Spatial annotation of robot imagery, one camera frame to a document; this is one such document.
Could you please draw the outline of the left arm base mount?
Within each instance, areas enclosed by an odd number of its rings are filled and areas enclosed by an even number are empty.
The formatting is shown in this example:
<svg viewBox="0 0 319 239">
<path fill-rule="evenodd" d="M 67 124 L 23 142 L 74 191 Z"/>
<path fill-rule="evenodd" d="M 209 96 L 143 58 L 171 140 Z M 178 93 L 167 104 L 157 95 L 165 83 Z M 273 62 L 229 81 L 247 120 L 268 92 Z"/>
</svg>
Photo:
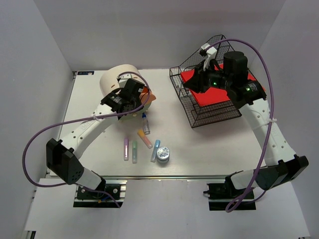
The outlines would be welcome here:
<svg viewBox="0 0 319 239">
<path fill-rule="evenodd" d="M 102 192 L 88 191 L 77 186 L 74 197 L 74 208 L 120 208 L 126 194 L 127 180 L 106 180 Z"/>
</svg>

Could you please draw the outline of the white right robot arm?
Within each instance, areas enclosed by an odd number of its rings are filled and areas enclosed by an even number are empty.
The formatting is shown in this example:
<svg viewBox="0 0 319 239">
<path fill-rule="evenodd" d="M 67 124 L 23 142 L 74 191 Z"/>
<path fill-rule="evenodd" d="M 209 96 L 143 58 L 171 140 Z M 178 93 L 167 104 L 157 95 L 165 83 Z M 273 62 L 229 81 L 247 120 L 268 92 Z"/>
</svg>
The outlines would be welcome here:
<svg viewBox="0 0 319 239">
<path fill-rule="evenodd" d="M 261 84 L 249 78 L 248 59 L 239 51 L 227 52 L 223 66 L 215 60 L 215 52 L 200 51 L 205 59 L 194 67 L 194 73 L 183 85 L 197 93 L 211 88 L 225 90 L 227 97 L 250 125 L 259 145 L 266 146 L 261 167 L 252 184 L 265 191 L 294 180 L 309 165 L 289 146 L 277 123 L 271 117 L 267 96 Z"/>
</svg>

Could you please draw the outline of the orange highlighter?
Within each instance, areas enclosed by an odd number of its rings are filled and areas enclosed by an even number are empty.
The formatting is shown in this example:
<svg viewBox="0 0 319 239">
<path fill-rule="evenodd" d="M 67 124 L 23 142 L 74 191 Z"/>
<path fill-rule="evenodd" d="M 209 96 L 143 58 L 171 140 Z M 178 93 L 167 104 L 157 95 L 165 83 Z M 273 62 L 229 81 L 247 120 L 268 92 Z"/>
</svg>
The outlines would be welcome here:
<svg viewBox="0 0 319 239">
<path fill-rule="evenodd" d="M 140 137 L 140 139 L 143 141 L 143 143 L 147 146 L 148 149 L 151 149 L 153 147 L 152 143 L 147 138 L 147 136 L 145 135 L 142 129 L 138 130 L 137 134 Z"/>
</svg>

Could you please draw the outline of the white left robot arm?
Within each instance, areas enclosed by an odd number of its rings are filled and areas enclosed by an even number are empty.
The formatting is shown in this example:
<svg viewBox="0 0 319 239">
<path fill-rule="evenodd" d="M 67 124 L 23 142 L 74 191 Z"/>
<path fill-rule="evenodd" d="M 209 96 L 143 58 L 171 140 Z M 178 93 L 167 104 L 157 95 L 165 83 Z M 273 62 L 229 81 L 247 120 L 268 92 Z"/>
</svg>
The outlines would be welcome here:
<svg viewBox="0 0 319 239">
<path fill-rule="evenodd" d="M 46 144 L 47 167 L 66 184 L 88 188 L 95 199 L 103 197 L 105 180 L 85 168 L 79 159 L 102 131 L 142 105 L 140 94 L 144 88 L 143 83 L 127 79 L 123 87 L 113 89 L 101 100 L 91 120 L 83 121 L 60 140 L 51 139 Z"/>
</svg>

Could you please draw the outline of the red folder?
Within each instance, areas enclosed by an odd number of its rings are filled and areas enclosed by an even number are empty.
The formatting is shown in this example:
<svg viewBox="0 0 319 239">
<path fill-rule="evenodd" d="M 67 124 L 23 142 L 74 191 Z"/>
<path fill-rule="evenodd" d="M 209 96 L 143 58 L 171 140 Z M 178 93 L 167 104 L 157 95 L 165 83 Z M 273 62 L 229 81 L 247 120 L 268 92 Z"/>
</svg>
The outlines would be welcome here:
<svg viewBox="0 0 319 239">
<path fill-rule="evenodd" d="M 267 97 L 245 64 L 226 63 L 207 70 L 198 65 L 193 70 L 182 72 L 181 77 L 183 86 L 191 91 L 200 106 L 230 100 L 236 109 L 240 109 Z"/>
</svg>

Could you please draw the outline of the round blue slime jar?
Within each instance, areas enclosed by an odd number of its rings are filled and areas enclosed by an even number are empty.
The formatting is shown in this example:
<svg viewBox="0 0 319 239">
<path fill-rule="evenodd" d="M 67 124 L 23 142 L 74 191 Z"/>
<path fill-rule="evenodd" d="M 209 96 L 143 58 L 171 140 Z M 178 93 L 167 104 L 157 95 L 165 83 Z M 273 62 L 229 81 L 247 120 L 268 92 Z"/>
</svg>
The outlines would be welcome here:
<svg viewBox="0 0 319 239">
<path fill-rule="evenodd" d="M 156 152 L 157 162 L 160 164 L 166 164 L 169 162 L 170 150 L 166 146 L 160 146 Z"/>
</svg>

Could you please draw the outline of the round cream drawer organizer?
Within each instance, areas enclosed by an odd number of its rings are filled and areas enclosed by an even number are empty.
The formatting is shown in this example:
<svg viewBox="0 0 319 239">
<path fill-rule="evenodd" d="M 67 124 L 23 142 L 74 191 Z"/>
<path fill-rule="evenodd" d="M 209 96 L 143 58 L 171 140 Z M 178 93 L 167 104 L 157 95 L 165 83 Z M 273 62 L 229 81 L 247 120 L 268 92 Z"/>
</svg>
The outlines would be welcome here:
<svg viewBox="0 0 319 239">
<path fill-rule="evenodd" d="M 117 77 L 124 74 L 132 74 L 138 77 L 137 81 L 145 85 L 142 93 L 140 94 L 140 99 L 142 100 L 142 103 L 143 103 L 147 99 L 148 89 L 144 81 L 141 79 L 138 69 L 135 66 L 130 64 L 123 64 L 123 65 L 113 67 L 107 70 L 102 75 L 100 79 L 100 89 L 102 91 L 103 96 L 105 97 L 108 93 L 112 92 L 113 90 L 117 88 L 120 88 Z"/>
</svg>

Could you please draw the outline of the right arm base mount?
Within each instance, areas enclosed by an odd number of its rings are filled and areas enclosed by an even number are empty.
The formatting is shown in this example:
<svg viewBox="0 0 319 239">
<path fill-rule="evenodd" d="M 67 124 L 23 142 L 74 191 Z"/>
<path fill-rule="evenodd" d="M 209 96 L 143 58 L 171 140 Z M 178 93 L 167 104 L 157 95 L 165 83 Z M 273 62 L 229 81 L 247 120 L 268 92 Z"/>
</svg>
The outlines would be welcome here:
<svg viewBox="0 0 319 239">
<path fill-rule="evenodd" d="M 231 189 L 225 183 L 209 183 L 207 190 L 203 191 L 203 195 L 208 198 L 210 211 L 224 211 L 229 202 L 240 196 L 245 189 L 237 190 Z M 239 211 L 256 210 L 254 200 L 254 193 L 249 192 L 241 204 L 236 208 Z"/>
</svg>

